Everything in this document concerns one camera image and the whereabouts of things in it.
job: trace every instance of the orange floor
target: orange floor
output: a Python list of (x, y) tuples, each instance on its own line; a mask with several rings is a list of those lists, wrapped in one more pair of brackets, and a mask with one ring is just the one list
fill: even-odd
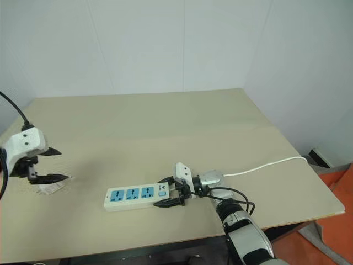
[[(324, 242), (353, 262), (353, 165), (346, 172), (324, 174), (320, 178), (346, 208), (345, 214), (317, 221), (323, 227)], [(275, 255), (291, 265), (336, 264), (298, 232), (276, 241), (273, 247)]]

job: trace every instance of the table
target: table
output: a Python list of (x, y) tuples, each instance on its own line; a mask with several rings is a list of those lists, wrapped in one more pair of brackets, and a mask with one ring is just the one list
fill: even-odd
[[(223, 173), (297, 156), (241, 89), (38, 98), (25, 110), (61, 156), (40, 174), (74, 176), (53, 195), (11, 177), (1, 206), (2, 263), (74, 257), (223, 235), (208, 198), (186, 206), (108, 213), (110, 187), (154, 183), (177, 162)], [(20, 130), (18, 119), (1, 137)], [(256, 203), (261, 228), (315, 220), (344, 206), (304, 160), (226, 179)]]

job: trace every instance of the white power strip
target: white power strip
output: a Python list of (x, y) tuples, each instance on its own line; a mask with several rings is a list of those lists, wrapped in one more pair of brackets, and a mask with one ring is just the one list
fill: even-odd
[(106, 192), (104, 208), (106, 211), (146, 208), (168, 198), (168, 182), (110, 188)]

